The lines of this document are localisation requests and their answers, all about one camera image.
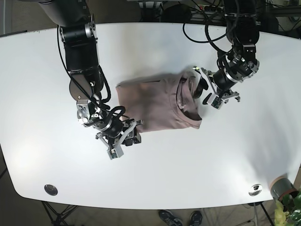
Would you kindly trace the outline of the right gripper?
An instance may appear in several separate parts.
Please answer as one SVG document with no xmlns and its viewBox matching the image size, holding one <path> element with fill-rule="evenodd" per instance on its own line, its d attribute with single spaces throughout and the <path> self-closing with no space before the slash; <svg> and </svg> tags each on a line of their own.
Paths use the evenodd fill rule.
<svg viewBox="0 0 301 226">
<path fill-rule="evenodd" d="M 141 135 L 137 126 L 143 123 L 142 120 L 127 119 L 122 121 L 120 116 L 114 115 L 117 110 L 124 107 L 115 107 L 111 112 L 104 113 L 100 108 L 93 107 L 88 101 L 77 102 L 78 121 L 84 127 L 92 127 L 98 131 L 95 138 L 101 140 L 107 147 L 110 159 L 120 158 L 124 153 L 122 146 L 131 146 L 141 143 Z"/>
</svg>

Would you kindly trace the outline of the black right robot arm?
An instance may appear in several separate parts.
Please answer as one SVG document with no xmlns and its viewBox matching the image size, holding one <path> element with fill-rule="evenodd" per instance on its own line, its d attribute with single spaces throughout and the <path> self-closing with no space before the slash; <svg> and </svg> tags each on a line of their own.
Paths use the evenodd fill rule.
<svg viewBox="0 0 301 226">
<path fill-rule="evenodd" d="M 71 81 L 69 92 L 76 101 L 77 117 L 84 127 L 98 130 L 96 139 L 107 147 L 110 159 L 120 158 L 122 145 L 141 142 L 135 121 L 125 116 L 125 107 L 110 108 L 111 90 L 99 65 L 94 16 L 84 0 L 39 0 L 41 8 L 57 25 L 60 56 Z"/>
</svg>

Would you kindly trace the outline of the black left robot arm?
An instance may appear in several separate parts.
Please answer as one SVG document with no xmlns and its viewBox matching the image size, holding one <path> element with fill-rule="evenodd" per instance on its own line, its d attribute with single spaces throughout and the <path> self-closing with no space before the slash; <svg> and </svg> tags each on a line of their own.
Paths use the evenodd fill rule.
<svg viewBox="0 0 301 226">
<path fill-rule="evenodd" d="M 256 59 L 256 43 L 259 40 L 259 30 L 256 25 L 256 9 L 253 0 L 226 0 L 223 11 L 208 15 L 203 10 L 200 13 L 205 21 L 205 36 L 217 52 L 218 71 L 212 72 L 204 68 L 193 67 L 200 74 L 194 99 L 201 97 L 204 90 L 208 95 L 203 105 L 219 109 L 229 99 L 240 101 L 238 92 L 232 87 L 238 82 L 251 78 L 258 72 L 259 61 Z M 226 33 L 212 39 L 209 35 L 209 24 L 217 16 L 222 16 L 226 23 Z"/>
</svg>

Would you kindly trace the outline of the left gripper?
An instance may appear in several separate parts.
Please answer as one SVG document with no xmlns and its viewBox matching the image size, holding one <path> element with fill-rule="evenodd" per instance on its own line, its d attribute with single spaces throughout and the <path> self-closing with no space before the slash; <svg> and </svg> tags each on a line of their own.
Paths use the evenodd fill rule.
<svg viewBox="0 0 301 226">
<path fill-rule="evenodd" d="M 232 91 L 231 88 L 256 74 L 259 65 L 258 60 L 247 61 L 241 56 L 236 56 L 230 62 L 223 62 L 223 66 L 216 72 L 195 66 L 192 69 L 200 74 L 200 78 L 192 97 L 198 99 L 203 90 L 208 91 L 203 105 L 210 105 L 215 109 L 220 109 L 231 98 L 240 102 L 239 93 Z"/>
</svg>

